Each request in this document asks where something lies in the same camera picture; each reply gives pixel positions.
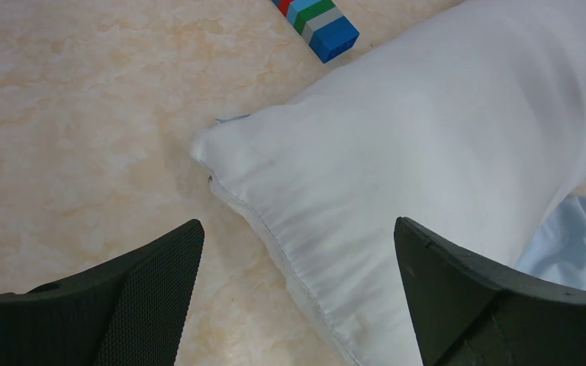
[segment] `textured black surface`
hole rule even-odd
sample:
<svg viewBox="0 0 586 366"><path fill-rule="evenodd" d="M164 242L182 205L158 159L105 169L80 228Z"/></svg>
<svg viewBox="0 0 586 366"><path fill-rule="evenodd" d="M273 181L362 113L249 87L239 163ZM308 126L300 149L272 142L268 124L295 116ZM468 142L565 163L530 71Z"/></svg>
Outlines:
<svg viewBox="0 0 586 366"><path fill-rule="evenodd" d="M174 364L203 237L192 220L82 273L0 295L0 365Z"/></svg>
<svg viewBox="0 0 586 366"><path fill-rule="evenodd" d="M394 240L425 366L586 365L586 291L500 265L409 219L397 220Z"/></svg>

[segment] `beige tabletop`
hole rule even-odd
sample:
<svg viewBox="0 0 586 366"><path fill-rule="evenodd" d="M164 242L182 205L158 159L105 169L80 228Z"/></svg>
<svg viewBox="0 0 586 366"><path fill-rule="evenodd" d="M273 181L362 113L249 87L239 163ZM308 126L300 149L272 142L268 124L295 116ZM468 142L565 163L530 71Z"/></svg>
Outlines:
<svg viewBox="0 0 586 366"><path fill-rule="evenodd" d="M335 2L362 34L323 65L270 0L0 0L0 292L198 218L206 241L177 364L342 364L188 157L215 118L283 103L458 1Z"/></svg>

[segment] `fold in cloth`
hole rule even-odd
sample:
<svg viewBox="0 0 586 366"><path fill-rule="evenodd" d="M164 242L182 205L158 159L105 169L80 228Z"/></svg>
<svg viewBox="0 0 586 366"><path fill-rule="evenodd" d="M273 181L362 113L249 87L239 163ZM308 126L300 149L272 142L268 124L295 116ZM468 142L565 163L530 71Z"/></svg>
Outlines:
<svg viewBox="0 0 586 366"><path fill-rule="evenodd" d="M586 197L564 199L538 229L516 269L586 291Z"/></svg>

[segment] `white fabric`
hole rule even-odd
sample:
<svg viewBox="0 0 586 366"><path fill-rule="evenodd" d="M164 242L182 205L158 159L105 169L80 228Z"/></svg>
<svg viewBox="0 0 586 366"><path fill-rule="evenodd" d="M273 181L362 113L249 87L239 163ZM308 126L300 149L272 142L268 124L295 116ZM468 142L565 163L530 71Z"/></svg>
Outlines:
<svg viewBox="0 0 586 366"><path fill-rule="evenodd" d="M586 177L586 0L469 0L191 153L347 361L420 365L394 222L518 259Z"/></svg>

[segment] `stack of blocks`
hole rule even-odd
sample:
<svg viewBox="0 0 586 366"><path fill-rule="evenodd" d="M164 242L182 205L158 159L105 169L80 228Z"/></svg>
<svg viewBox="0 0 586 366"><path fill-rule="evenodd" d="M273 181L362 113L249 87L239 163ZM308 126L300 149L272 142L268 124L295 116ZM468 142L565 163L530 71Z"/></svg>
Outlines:
<svg viewBox="0 0 586 366"><path fill-rule="evenodd" d="M331 0L272 0L323 63L350 49L360 35Z"/></svg>

